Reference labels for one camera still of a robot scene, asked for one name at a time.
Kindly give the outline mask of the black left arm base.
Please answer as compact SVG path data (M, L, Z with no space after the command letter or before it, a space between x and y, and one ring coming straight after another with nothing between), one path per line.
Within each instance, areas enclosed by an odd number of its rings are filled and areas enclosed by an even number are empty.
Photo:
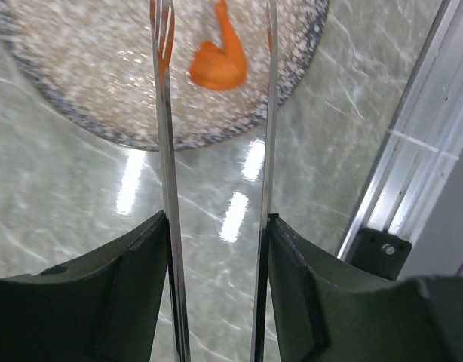
M396 235L375 229L361 229L345 261L371 275L395 281L411 249L410 242Z

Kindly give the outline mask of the metal food tongs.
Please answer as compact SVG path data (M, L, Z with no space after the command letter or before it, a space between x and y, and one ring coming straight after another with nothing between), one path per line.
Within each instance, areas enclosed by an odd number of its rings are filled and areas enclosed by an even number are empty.
M266 121L265 158L262 180L262 211L258 258L256 267L256 285L253 308L253 332L250 359L262 361L265 345L266 298L268 283L268 255L270 244L270 208L274 173L274 149L277 128L277 65L278 30L277 3L266 3L268 47L270 68L268 80L268 105ZM161 157L164 212L170 236L168 253L168 271L170 273L170 292L173 307L173 331L175 339L175 359L189 361L189 326L186 307L186 288L182 260L182 240L179 221L179 202L176 181L176 163L173 145L173 125L170 98L170 70L163 84L155 80L155 103L158 122L159 155Z

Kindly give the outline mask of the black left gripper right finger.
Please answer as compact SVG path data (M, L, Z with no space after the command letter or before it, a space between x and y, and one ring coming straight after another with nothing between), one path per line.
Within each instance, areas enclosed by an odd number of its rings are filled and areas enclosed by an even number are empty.
M283 361L463 361L463 276L390 281L269 221Z

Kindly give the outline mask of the brown meat piece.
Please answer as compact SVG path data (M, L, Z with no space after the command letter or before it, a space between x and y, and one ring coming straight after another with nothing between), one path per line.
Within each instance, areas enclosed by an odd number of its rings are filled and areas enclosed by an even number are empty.
M175 11L173 1L149 1L149 22L156 83L163 84L173 50Z

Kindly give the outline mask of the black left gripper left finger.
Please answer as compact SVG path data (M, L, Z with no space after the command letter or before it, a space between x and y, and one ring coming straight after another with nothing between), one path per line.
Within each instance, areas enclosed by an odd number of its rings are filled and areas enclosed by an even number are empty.
M166 270L158 212L68 262L0 278L0 361L148 361Z

